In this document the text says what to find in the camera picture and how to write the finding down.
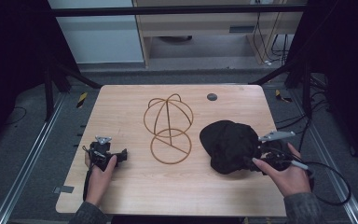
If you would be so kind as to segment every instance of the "dark wall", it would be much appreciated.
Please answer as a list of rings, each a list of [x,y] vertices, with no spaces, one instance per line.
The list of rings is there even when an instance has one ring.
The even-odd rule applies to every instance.
[[[44,83],[40,59],[45,54],[35,44],[35,38],[40,37],[58,61],[78,72],[56,19],[37,14],[25,16],[29,8],[50,9],[47,0],[0,0],[0,130],[17,95]],[[54,76],[65,74],[57,71]]]
[[[311,44],[311,70],[327,75],[329,100],[358,151],[358,1],[318,2],[326,10],[304,14],[289,56],[295,57],[307,37],[329,15]]]

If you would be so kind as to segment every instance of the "floor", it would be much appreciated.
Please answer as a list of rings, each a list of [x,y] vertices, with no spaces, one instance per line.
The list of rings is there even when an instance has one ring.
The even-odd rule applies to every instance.
[[[275,49],[282,49],[282,38],[277,41]],[[193,36],[189,41],[182,37],[155,38],[150,58],[147,68],[84,71],[84,76],[103,84],[246,84],[282,64],[280,60],[271,65],[258,64],[243,35]],[[301,87],[287,90],[282,85],[284,78],[285,74],[282,74],[264,86],[277,127],[290,123],[292,118],[298,118],[303,113],[299,103]],[[6,209],[0,215],[7,214],[7,217],[2,215],[0,218],[9,220],[9,223],[64,223],[71,216],[55,211],[58,194],[54,190],[64,183],[98,90],[69,79],[73,85],[69,94],[55,91],[56,102],[62,102],[61,112],[47,128],[47,139],[38,138],[41,130],[46,128],[46,108],[41,104],[44,102],[43,85],[18,97],[16,108],[0,133],[0,209]],[[276,90],[281,91],[283,98],[290,98],[293,102],[277,99]],[[84,91],[88,93],[88,98],[82,108],[76,108],[79,95]],[[302,146],[305,159],[336,167],[351,184],[353,197],[346,205],[321,203],[328,223],[358,223],[358,157],[349,152],[350,146],[334,119],[334,113],[329,110],[329,104],[323,102],[324,96],[316,94],[313,100],[314,104],[322,103],[314,109],[303,144],[300,137],[306,126],[304,119],[282,130],[298,133],[291,142],[297,147]],[[345,198],[345,188],[336,175],[318,167],[314,169],[318,173],[315,193],[334,202]],[[19,180],[19,174],[25,174],[23,181]],[[249,223],[284,222],[281,217],[248,217],[247,220]]]

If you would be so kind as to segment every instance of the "black cable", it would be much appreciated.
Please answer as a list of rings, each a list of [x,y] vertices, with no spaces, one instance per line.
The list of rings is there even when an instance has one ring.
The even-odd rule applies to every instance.
[[[323,109],[323,108],[325,108],[325,107],[324,107],[324,106],[319,107],[317,110],[315,110],[315,111],[313,111],[313,112],[314,112],[314,113],[315,113],[315,112],[318,112],[319,110],[321,110],[321,109]]]
[[[306,117],[306,115],[302,115],[299,119],[296,119],[295,121],[293,121],[293,122],[291,122],[291,123],[289,123],[289,124],[286,124],[286,125],[284,125],[284,126],[282,126],[282,127],[279,127],[279,128],[277,128],[277,130],[280,130],[280,129],[284,129],[284,128],[287,128],[287,127],[290,127],[290,126],[292,126],[292,125],[294,125],[294,124],[297,124],[297,123],[299,123],[303,118],[305,118]]]
[[[266,56],[269,58],[269,62],[270,63],[273,63],[273,62],[276,62],[276,61],[279,61],[279,59],[271,59],[267,53],[267,47],[266,47],[266,43],[264,42],[264,39],[263,39],[263,35],[261,34],[261,29],[260,29],[260,12],[257,12],[257,21],[256,21],[256,24],[255,24],[255,29],[254,29],[254,32],[253,32],[253,42],[254,42],[254,45],[255,45],[255,49],[257,50],[257,53],[258,53],[258,56],[260,58],[260,61],[263,63],[263,58],[261,57],[261,54],[260,54],[260,51],[258,50],[258,47],[255,43],[255,32],[258,30],[258,33],[260,34],[260,39],[261,39],[261,42],[263,43],[263,47],[264,47],[264,53],[266,54]]]
[[[345,177],[344,177],[342,174],[340,174],[337,170],[333,169],[332,167],[330,167],[330,166],[328,166],[328,165],[326,165],[326,164],[323,164],[323,163],[321,163],[321,162],[317,162],[317,161],[303,161],[303,160],[301,160],[301,158],[299,158],[299,157],[296,156],[295,154],[293,154],[293,153],[291,153],[291,152],[290,152],[290,153],[285,152],[285,151],[283,151],[283,150],[281,150],[281,149],[278,149],[278,148],[275,148],[275,147],[264,147],[264,148],[265,148],[265,149],[269,149],[269,150],[271,150],[271,151],[275,151],[275,152],[281,153],[281,154],[283,154],[285,157],[288,157],[288,158],[290,158],[290,159],[293,160],[293,161],[298,161],[298,162],[303,163],[303,164],[306,164],[306,165],[319,165],[319,166],[322,166],[322,167],[327,168],[327,169],[329,169],[330,171],[334,172],[336,175],[338,175],[338,176],[344,181],[344,183],[345,183],[345,185],[346,185],[346,187],[347,187],[348,195],[347,195],[346,199],[345,199],[344,201],[342,201],[342,202],[334,203],[334,202],[329,202],[329,201],[327,201],[326,199],[323,199],[323,198],[321,198],[320,196],[318,196],[318,195],[315,194],[316,198],[317,198],[318,200],[320,200],[321,202],[327,203],[327,204],[330,204],[330,205],[334,205],[334,206],[341,206],[341,205],[347,203],[347,202],[351,199],[351,185],[349,184],[349,182],[347,181],[347,179],[345,179]],[[312,170],[308,169],[307,171],[308,171],[308,174],[310,173],[309,177],[312,177],[312,176],[314,175],[314,172],[312,172]]]
[[[326,103],[325,100],[321,100],[321,101],[319,101],[318,103],[314,104],[313,107],[312,107],[312,111],[313,111],[316,107],[318,107],[318,105],[325,104],[325,103]]]
[[[312,78],[310,79],[310,86],[317,91],[326,91],[327,88],[324,86],[321,86],[319,83],[317,82],[312,82]]]
[[[16,106],[16,107],[14,107],[14,108],[15,108],[15,109],[22,109],[22,110],[24,111],[24,114],[21,116],[21,118],[19,118],[19,119],[17,119],[17,120],[14,120],[14,121],[11,121],[11,122],[9,122],[9,123],[5,123],[5,125],[15,124],[15,123],[19,122],[20,120],[22,120],[22,119],[25,117],[25,115],[27,115],[27,110],[26,110],[24,107],[22,107],[22,106]]]
[[[315,95],[318,95],[318,94],[326,94],[326,92],[325,91],[317,91],[310,96],[310,99],[312,99]]]
[[[337,170],[333,169],[332,167],[330,167],[330,166],[328,166],[328,165],[326,165],[326,164],[323,164],[323,163],[317,162],[317,161],[304,161],[303,163],[304,163],[304,164],[307,164],[307,165],[312,165],[312,164],[314,164],[314,165],[320,165],[320,166],[322,166],[322,167],[324,167],[324,168],[329,169],[330,171],[332,171],[333,173],[335,173],[336,175],[338,175],[339,178],[342,179],[342,181],[344,181],[344,183],[345,183],[345,185],[346,185],[346,187],[347,187],[347,190],[348,190],[347,198],[346,198],[344,201],[339,202],[339,203],[329,202],[329,201],[327,201],[327,200],[325,200],[325,199],[322,199],[321,197],[319,197],[318,195],[315,194],[316,198],[318,198],[320,201],[322,201],[322,202],[324,202],[324,203],[327,203],[327,204],[330,204],[330,205],[334,205],[334,206],[341,206],[341,205],[347,203],[347,202],[351,199],[351,185],[350,185],[349,182],[345,179],[345,177],[344,177],[342,174],[340,174]]]
[[[291,119],[297,119],[297,118],[299,118],[301,116],[304,116],[304,115],[298,115],[298,116],[292,117],[290,119],[284,119],[284,120],[276,121],[275,124],[284,123],[284,122],[289,121]]]
[[[318,89],[326,90],[326,85],[325,85],[324,83],[322,83],[322,81],[320,81],[320,80],[317,79],[316,77],[310,76],[310,81],[311,81],[312,84],[315,85],[315,87],[317,87]]]
[[[307,124],[305,125],[304,130],[303,130],[303,132],[301,134],[300,145],[298,146],[298,152],[301,152],[301,148],[302,148],[302,145],[303,145],[303,142],[304,142],[305,132],[309,128],[311,121],[312,121],[312,119],[307,120]]]
[[[271,46],[271,53],[275,56],[281,57],[281,65],[284,64],[284,62],[286,62],[286,45],[288,44],[288,35],[284,35],[284,41],[283,41],[283,49],[274,49],[274,46],[277,42],[279,35],[275,35],[274,40],[272,42],[272,46]]]

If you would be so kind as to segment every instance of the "gray carpet floor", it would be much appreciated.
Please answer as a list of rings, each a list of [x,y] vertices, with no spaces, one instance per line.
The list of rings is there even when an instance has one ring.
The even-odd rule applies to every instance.
[[[173,69],[165,67],[155,71],[117,71],[105,73],[84,73],[86,77],[104,85],[108,84],[212,84],[212,83],[248,83],[255,81],[273,67],[262,66],[260,68],[221,68],[206,69]],[[55,187],[62,186],[72,158],[75,155],[77,144],[87,124],[90,112],[98,96],[98,90],[87,87],[83,83],[69,78],[72,89],[63,95],[62,110],[54,123],[37,163],[14,207],[10,221],[13,223],[37,223],[36,220],[45,220],[45,223],[54,221],[67,221],[71,215],[59,214],[55,210],[58,194],[54,193]],[[295,118],[301,115],[296,103],[287,103],[275,97],[275,90],[279,89],[283,97],[294,98],[294,94],[301,92],[301,87],[287,90],[280,87],[284,76],[272,80],[264,91],[268,100],[272,117],[277,127],[282,127],[290,122],[280,122],[285,119]],[[88,97],[81,108],[76,108],[78,98],[86,91]],[[55,91],[55,98],[62,93]],[[323,95],[314,98],[314,104],[324,100]],[[42,129],[45,112],[44,86],[40,85],[19,95],[12,115],[7,120],[7,125],[0,132],[0,205],[5,199],[11,184],[15,181],[26,160],[33,143]],[[314,110],[312,124],[315,125],[321,135],[329,154],[337,164],[339,171],[351,184],[352,193],[358,202],[358,157],[353,157],[349,151],[349,143],[340,130],[334,113],[329,110],[329,104],[322,104]],[[282,129],[282,131],[294,131],[299,133],[289,141],[298,147],[301,132],[305,127],[305,120]],[[320,155],[315,150],[315,141],[310,132],[306,132],[301,153],[306,161],[321,161]],[[316,171],[314,192],[329,201],[338,201],[336,190],[325,169],[314,167]],[[354,223],[349,219],[343,206],[332,206],[321,203],[324,216],[329,223]],[[249,223],[284,223],[282,217],[249,217]]]

